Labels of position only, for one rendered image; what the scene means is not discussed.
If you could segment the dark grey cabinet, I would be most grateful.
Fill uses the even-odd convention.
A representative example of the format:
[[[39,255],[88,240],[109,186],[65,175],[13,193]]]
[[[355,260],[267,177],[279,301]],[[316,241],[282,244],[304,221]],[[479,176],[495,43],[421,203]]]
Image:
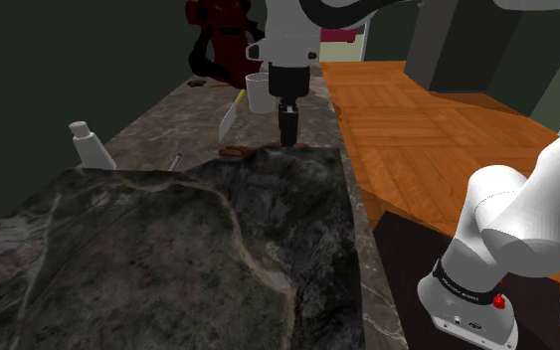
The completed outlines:
[[[425,0],[405,74],[429,91],[485,91],[520,18],[493,0]]]

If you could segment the patterned grey-green block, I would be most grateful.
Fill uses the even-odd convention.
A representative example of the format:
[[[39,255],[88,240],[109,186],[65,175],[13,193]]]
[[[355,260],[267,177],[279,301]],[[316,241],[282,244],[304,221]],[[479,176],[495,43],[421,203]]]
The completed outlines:
[[[365,350],[335,148],[71,169],[0,219],[0,350]]]

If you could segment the white bottle with cap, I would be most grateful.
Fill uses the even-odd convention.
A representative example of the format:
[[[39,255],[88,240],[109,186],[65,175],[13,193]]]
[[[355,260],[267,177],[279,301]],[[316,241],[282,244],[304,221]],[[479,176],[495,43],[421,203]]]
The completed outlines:
[[[73,143],[85,168],[115,170],[116,164],[95,133],[84,121],[69,125]]]

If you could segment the dark red stand mixer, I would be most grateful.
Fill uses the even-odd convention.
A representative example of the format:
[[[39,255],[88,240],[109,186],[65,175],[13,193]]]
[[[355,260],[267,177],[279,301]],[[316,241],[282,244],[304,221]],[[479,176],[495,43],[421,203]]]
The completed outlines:
[[[258,23],[248,18],[251,0],[187,0],[185,15],[200,34],[188,63],[198,77],[212,78],[234,88],[246,87],[246,76],[257,73],[261,62],[246,57],[247,34],[254,41],[265,37]]]

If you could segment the yellow-handled knife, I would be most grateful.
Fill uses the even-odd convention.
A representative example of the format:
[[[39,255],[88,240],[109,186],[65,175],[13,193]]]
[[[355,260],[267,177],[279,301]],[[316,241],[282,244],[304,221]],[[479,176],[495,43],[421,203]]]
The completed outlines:
[[[246,91],[241,89],[238,96],[236,97],[234,103],[231,105],[229,110],[224,115],[219,128],[219,140],[222,140],[231,126],[233,125],[236,117],[237,117],[237,106],[242,98],[246,95]]]

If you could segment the dark robot stand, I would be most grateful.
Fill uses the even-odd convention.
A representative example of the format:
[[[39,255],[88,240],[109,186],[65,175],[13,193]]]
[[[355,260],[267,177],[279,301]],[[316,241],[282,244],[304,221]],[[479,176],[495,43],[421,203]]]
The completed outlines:
[[[391,212],[373,235],[410,350],[483,350],[437,329],[418,298],[419,280],[452,239]],[[560,284],[509,273],[503,291],[519,326],[516,350],[560,350]]]

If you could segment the white cup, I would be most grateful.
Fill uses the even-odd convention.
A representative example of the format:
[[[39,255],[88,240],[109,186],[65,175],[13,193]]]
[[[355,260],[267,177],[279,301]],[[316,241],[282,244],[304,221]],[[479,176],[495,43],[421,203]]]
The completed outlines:
[[[271,113],[276,108],[277,98],[270,94],[268,73],[254,73],[246,76],[247,96],[252,113]]]

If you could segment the flat brown elongated object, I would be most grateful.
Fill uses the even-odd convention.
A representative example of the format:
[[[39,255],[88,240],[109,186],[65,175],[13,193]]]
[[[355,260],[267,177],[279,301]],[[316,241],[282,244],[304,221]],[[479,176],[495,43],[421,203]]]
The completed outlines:
[[[246,157],[260,148],[265,147],[281,147],[280,142],[272,142],[259,146],[246,146],[246,145],[228,145],[225,148],[219,150],[219,155],[221,157]]]

